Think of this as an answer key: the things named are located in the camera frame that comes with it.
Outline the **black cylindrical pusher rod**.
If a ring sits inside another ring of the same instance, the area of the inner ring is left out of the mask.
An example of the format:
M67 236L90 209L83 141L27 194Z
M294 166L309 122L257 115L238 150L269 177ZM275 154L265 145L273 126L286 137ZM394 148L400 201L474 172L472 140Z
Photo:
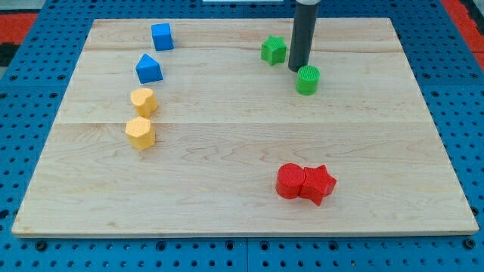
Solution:
M297 0L288 68L293 72L309 62L320 0Z

